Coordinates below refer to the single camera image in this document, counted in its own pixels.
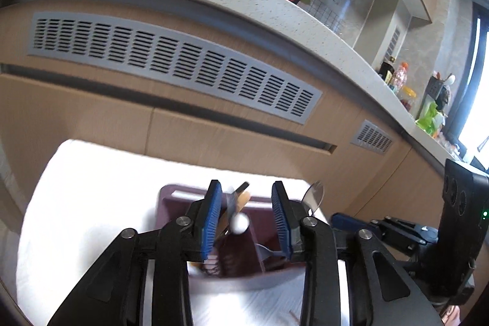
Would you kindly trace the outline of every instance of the white tablecloth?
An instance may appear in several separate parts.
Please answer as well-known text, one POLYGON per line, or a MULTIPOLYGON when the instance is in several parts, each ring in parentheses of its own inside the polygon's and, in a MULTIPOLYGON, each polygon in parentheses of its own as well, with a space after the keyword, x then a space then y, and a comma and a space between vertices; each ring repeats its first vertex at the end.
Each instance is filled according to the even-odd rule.
POLYGON ((17 266, 19 307, 45 326, 68 293, 124 228, 154 229, 158 194, 167 184, 207 189, 218 179, 231 192, 243 181, 252 196, 270 196, 277 179, 290 199, 302 180, 185 165, 83 141, 63 143, 48 163, 29 203, 17 266))

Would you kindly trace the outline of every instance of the blue gripper pad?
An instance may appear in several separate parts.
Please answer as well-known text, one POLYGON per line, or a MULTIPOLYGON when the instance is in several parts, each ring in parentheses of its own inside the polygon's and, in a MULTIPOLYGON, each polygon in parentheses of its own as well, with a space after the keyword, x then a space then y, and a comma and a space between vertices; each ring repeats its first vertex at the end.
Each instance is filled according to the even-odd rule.
POLYGON ((207 259, 214 245, 219 213, 221 212, 222 187, 219 181, 211 181, 209 189, 207 189, 207 193, 202 201, 199 215, 204 214, 205 219, 201 226, 200 252, 202 258, 207 259))
POLYGON ((290 259, 294 251, 293 246, 300 242, 300 229, 282 181, 276 181, 272 185, 272 209, 280 249, 290 259))

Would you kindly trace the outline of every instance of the white ball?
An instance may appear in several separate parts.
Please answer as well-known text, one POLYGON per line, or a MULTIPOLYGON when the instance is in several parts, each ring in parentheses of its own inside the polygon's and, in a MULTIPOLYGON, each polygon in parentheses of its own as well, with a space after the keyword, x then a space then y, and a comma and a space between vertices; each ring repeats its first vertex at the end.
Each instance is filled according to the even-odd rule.
POLYGON ((229 222, 229 231, 234 235, 241 235, 249 227, 249 217, 244 213, 237 213, 229 222))
POLYGON ((455 75, 450 75, 445 81, 446 86, 453 85, 455 83, 455 75))

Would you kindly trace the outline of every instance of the metal screw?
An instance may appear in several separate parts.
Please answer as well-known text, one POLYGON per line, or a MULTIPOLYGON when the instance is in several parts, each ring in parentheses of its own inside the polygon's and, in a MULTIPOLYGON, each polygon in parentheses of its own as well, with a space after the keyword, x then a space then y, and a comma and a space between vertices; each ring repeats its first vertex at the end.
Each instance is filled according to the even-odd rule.
POLYGON ((358 231, 358 235, 362 238, 362 239, 365 239, 365 240, 369 240, 372 238, 372 232, 370 232, 369 230, 360 230, 358 231))
POLYGON ((177 224, 181 225, 182 227, 185 227, 186 225, 189 225, 192 222, 189 217, 183 215, 177 218, 177 224))
POLYGON ((317 225, 317 219, 314 217, 304 217, 302 223, 308 227, 315 227, 317 225))
POLYGON ((134 235, 136 235, 136 231, 132 228, 126 228, 121 232, 121 237, 124 239, 131 239, 134 235))

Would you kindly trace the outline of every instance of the gray tile wall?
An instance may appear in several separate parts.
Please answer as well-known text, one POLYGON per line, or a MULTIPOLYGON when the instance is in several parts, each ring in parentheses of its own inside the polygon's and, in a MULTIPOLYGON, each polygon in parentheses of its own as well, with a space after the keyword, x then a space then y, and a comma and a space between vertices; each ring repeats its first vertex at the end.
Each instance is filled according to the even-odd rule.
MULTIPOLYGON (((469 50, 471 19, 470 0, 437 0, 431 24, 416 17, 411 20, 395 66, 402 61, 409 64, 406 84, 417 93, 411 109, 413 115, 417 115, 421 107, 434 70, 439 71, 442 78, 453 72, 460 79, 469 50)), ((458 84, 454 85, 452 98, 457 88, 458 84)))

